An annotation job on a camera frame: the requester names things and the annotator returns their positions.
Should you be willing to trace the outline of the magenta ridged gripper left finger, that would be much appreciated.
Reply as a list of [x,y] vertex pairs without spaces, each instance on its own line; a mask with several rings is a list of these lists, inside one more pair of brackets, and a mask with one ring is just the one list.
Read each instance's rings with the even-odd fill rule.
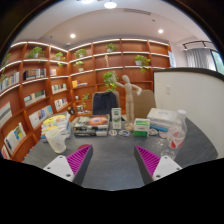
[[68,156],[57,156],[44,170],[81,186],[92,155],[93,146],[84,144]]

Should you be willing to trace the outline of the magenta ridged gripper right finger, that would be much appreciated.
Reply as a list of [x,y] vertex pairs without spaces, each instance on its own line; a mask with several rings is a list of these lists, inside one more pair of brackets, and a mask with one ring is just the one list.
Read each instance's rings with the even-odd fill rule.
[[182,169],[169,156],[158,156],[147,149],[135,145],[134,156],[145,185]]

